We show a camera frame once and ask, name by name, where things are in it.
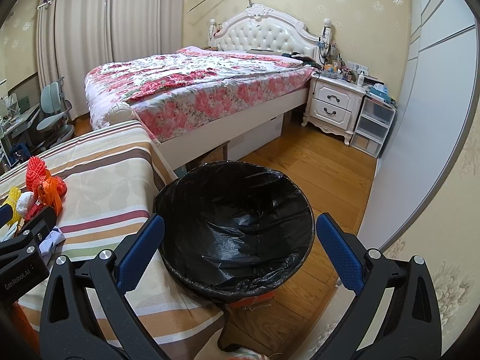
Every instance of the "curtain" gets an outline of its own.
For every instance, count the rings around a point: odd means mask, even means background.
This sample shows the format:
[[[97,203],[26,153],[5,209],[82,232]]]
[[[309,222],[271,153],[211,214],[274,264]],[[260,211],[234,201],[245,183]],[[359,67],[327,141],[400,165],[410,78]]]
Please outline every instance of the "curtain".
[[[160,54],[160,0],[109,0],[115,62]]]
[[[55,55],[54,17],[57,0],[37,11],[37,68],[40,90],[58,80],[59,72]]]
[[[183,0],[161,0],[161,53],[171,54],[183,43]]]
[[[108,62],[178,50],[182,13],[183,0],[52,0],[38,11],[41,89],[64,76],[70,117],[88,113],[86,74]]]
[[[63,91],[73,109],[70,117],[88,113],[85,76],[112,62],[107,49],[105,0],[57,0],[55,52],[58,73],[65,76]]]

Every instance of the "trash can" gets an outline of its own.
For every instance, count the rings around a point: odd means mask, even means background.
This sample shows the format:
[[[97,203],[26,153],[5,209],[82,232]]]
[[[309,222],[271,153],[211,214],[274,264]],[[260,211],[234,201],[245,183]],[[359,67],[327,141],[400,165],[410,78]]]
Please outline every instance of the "trash can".
[[[303,264],[314,215],[283,173],[245,162],[206,163],[164,187],[154,212],[169,272],[211,300],[232,303],[274,290]]]

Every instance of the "drawer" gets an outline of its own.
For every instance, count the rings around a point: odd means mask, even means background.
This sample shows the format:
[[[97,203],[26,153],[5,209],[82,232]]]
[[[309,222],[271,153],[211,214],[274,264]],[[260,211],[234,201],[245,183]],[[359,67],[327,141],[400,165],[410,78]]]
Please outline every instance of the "drawer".
[[[357,95],[342,88],[329,86],[321,81],[317,81],[313,97],[325,103],[351,111]]]
[[[312,99],[310,116],[323,120],[345,130],[349,124],[351,112],[335,105]]]

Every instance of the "striped bed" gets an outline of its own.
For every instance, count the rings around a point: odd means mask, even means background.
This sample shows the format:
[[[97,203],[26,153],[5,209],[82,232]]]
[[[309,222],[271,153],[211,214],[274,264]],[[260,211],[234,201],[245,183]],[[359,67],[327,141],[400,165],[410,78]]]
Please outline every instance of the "striped bed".
[[[137,232],[152,212],[155,195],[176,178],[136,121],[83,135],[46,151],[41,158],[68,186],[58,218],[66,240],[54,258],[65,254],[73,261],[93,258],[105,248],[115,249],[126,235]],[[14,185],[25,191],[25,170],[26,165],[19,166],[0,178],[2,202]],[[46,285],[47,280],[19,300],[35,330],[39,330]],[[91,290],[89,296],[106,339],[118,346],[95,292]],[[223,312],[177,284],[158,252],[136,290],[126,298],[172,360],[260,358],[245,349],[235,353],[218,349],[215,337],[225,324]]]

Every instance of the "floral comforter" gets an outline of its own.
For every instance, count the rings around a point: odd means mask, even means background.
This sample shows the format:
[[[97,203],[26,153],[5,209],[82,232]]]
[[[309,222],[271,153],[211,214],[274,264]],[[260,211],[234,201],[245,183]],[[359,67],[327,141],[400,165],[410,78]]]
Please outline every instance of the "floral comforter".
[[[298,61],[187,47],[96,67],[85,78],[91,124],[109,125],[113,104],[126,102],[160,142],[301,88],[314,69]]]

